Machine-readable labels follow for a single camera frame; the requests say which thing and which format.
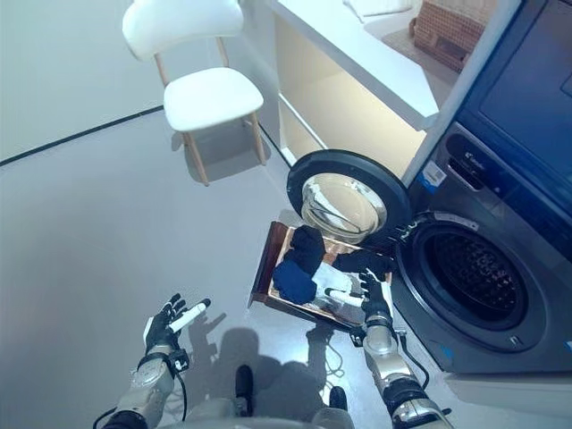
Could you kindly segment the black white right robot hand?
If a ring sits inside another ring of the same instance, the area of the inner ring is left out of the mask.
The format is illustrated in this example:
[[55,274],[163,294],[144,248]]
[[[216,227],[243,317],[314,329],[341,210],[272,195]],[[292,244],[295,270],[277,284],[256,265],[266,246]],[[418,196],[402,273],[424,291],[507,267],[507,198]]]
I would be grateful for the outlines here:
[[375,273],[367,267],[349,277],[350,286],[328,287],[324,295],[341,306],[359,308],[364,318],[378,315],[392,318],[391,273]]

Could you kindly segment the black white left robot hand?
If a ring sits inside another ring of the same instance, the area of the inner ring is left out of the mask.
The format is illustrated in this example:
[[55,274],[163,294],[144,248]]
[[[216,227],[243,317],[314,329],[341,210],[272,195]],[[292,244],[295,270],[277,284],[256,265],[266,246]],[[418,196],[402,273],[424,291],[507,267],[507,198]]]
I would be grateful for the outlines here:
[[211,299],[202,299],[196,305],[187,307],[181,294],[174,294],[157,314],[147,320],[143,332],[145,355],[156,347],[178,349],[180,331],[205,313],[210,305]]

